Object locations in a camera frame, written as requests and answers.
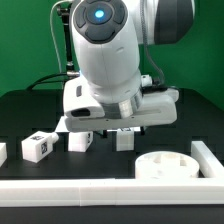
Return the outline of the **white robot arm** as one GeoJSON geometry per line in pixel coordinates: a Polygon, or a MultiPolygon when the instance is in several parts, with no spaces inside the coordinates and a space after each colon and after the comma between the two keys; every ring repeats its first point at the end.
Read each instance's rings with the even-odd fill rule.
{"type": "Polygon", "coordinates": [[[139,70],[139,46],[173,44],[193,25],[194,0],[81,0],[70,30],[80,76],[64,87],[71,132],[170,124],[179,92],[139,70]]]}

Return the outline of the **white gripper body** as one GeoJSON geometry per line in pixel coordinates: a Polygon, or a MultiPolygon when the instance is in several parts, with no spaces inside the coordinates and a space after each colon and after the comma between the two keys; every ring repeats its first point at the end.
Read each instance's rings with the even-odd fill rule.
{"type": "Polygon", "coordinates": [[[70,132],[87,132],[171,124],[177,119],[175,103],[178,98],[179,92],[171,88],[144,94],[136,112],[125,118],[110,118],[90,95],[87,82],[74,79],[68,81],[64,88],[65,126],[70,132]]]}

